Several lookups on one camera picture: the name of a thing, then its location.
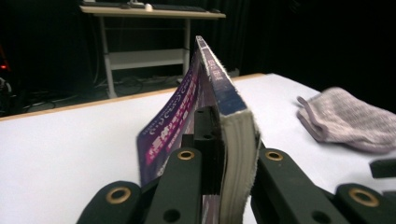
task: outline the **folded cloth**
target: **folded cloth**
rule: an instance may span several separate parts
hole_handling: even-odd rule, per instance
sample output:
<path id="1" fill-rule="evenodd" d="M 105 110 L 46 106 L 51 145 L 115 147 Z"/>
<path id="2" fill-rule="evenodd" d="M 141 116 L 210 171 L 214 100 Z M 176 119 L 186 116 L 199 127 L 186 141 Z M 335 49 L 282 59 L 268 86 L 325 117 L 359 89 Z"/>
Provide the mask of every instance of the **folded cloth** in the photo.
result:
<path id="1" fill-rule="evenodd" d="M 357 149 L 387 153 L 396 149 L 396 115 L 368 105 L 349 92 L 329 88 L 306 101 L 297 118 L 319 142 L 345 143 Z"/>

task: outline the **background desk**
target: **background desk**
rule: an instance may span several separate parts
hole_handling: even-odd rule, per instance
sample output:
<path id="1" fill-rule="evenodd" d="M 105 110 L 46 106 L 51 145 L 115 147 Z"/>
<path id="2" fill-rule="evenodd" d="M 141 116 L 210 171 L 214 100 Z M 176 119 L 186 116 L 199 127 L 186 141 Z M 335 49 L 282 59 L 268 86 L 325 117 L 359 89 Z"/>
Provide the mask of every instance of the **background desk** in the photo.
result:
<path id="1" fill-rule="evenodd" d="M 91 13 L 94 16 L 99 17 L 100 20 L 108 84 L 108 96 L 110 98 L 117 97 L 117 94 L 114 90 L 113 75 L 111 72 L 112 70 L 182 63 L 183 75 L 186 74 L 187 70 L 189 69 L 190 62 L 191 20 L 217 20 L 220 18 L 225 18 L 225 15 L 222 13 L 170 10 L 146 11 L 142 8 L 121 9 L 116 7 L 81 7 L 81 10 L 85 13 Z M 184 48 L 110 53 L 108 52 L 107 47 L 104 17 L 182 19 L 185 21 Z"/>
<path id="2" fill-rule="evenodd" d="M 313 182 L 334 192 L 342 183 L 395 189 L 396 179 L 373 180 L 371 155 L 319 144 L 296 118 L 296 97 L 318 94 L 276 76 L 235 81 L 250 105 L 267 147 L 287 152 Z M 139 182 L 135 138 L 173 90 L 0 119 L 0 223 L 75 223 L 108 183 Z M 245 223 L 254 223 L 247 206 Z"/>

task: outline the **dark background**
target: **dark background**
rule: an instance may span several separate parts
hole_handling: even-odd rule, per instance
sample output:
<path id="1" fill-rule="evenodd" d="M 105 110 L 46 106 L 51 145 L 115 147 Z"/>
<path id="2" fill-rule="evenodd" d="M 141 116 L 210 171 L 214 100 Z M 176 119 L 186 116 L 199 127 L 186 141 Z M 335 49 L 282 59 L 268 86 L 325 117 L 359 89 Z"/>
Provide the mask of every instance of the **dark background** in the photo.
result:
<path id="1" fill-rule="evenodd" d="M 203 36 L 230 72 L 277 73 L 318 91 L 339 86 L 396 113 L 396 14 L 391 1 L 143 2 L 216 8 L 225 13 L 224 20 L 191 21 L 191 48 L 194 37 Z M 78 3 L 0 1 L 0 44 L 11 68 L 1 76 L 12 84 L 21 103 L 26 92 L 36 90 L 90 94 L 104 80 L 98 20 L 82 13 Z M 106 26 L 111 28 L 107 32 L 110 51 L 183 45 L 182 20 L 106 18 Z M 182 66 L 120 70 L 114 76 L 131 73 L 174 76 L 181 75 Z"/>

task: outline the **gray towel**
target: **gray towel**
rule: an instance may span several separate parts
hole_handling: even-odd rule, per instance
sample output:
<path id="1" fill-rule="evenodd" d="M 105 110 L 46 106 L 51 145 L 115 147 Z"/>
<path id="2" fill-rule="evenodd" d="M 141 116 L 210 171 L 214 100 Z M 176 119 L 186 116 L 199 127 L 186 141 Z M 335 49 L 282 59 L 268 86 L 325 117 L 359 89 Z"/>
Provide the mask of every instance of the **gray towel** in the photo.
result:
<path id="1" fill-rule="evenodd" d="M 297 117 L 317 141 L 345 143 L 374 153 L 396 149 L 395 114 L 337 87 L 308 101 L 297 99 L 304 106 Z"/>

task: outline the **cloth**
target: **cloth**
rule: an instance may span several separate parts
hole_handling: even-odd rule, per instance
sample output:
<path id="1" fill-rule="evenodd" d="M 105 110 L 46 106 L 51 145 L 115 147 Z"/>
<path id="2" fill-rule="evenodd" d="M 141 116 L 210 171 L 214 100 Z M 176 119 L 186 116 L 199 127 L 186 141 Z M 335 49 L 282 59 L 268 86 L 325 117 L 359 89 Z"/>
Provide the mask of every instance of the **cloth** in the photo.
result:
<path id="1" fill-rule="evenodd" d="M 344 143 L 374 153 L 396 149 L 396 115 L 388 110 L 368 105 L 338 87 L 308 101 L 297 100 L 304 106 L 297 118 L 319 142 Z"/>

